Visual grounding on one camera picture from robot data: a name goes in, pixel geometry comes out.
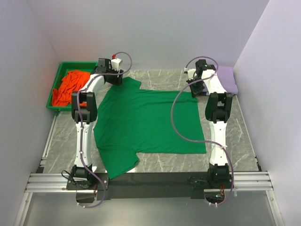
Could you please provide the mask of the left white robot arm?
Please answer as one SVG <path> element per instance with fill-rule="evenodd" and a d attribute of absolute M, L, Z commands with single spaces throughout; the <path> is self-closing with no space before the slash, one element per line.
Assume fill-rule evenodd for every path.
<path fill-rule="evenodd" d="M 122 59 L 119 58 L 99 58 L 86 84 L 71 95 L 71 116 L 76 123 L 77 149 L 68 182 L 83 189 L 97 184 L 97 179 L 91 175 L 91 136 L 97 119 L 95 94 L 105 83 L 117 86 L 122 84 L 124 71 L 120 69 L 121 63 Z"/>

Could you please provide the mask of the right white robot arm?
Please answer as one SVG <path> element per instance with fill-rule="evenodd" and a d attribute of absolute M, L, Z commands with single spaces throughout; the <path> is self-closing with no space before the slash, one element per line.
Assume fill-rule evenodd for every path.
<path fill-rule="evenodd" d="M 232 180 L 225 150 L 233 95 L 222 86 L 216 71 L 216 66 L 208 64 L 205 59 L 196 61 L 194 69 L 185 69 L 192 97 L 200 95 L 204 89 L 209 93 L 205 117 L 209 121 L 212 152 L 206 182 L 212 188 L 223 188 Z"/>

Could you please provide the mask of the green t-shirt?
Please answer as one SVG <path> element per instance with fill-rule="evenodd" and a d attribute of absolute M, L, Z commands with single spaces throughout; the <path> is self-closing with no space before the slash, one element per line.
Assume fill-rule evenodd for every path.
<path fill-rule="evenodd" d="M 95 143 L 111 179 L 134 168 L 138 153 L 206 153 L 197 99 L 140 86 L 126 77 L 98 107 Z"/>

